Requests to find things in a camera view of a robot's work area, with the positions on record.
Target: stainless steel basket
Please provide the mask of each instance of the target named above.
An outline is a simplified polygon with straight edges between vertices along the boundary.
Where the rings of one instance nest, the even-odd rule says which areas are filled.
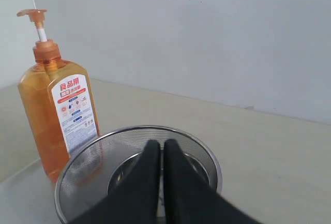
[[[200,140],[170,127],[127,127],[97,138],[71,157],[55,186],[55,207],[61,222],[75,219],[106,197],[129,173],[148,140],[157,140],[163,149],[164,142],[170,138],[177,140],[193,168],[211,188],[221,193],[220,165]],[[162,184],[161,178],[159,223],[164,223]]]

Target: dish soap bottle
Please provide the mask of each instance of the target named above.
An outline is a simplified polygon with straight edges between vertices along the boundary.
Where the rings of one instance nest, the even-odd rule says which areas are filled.
[[[99,135],[91,86],[86,70],[62,60],[57,44],[43,29],[46,10],[26,9],[37,28],[33,48],[36,65],[18,85],[46,175],[55,182],[70,155]]]

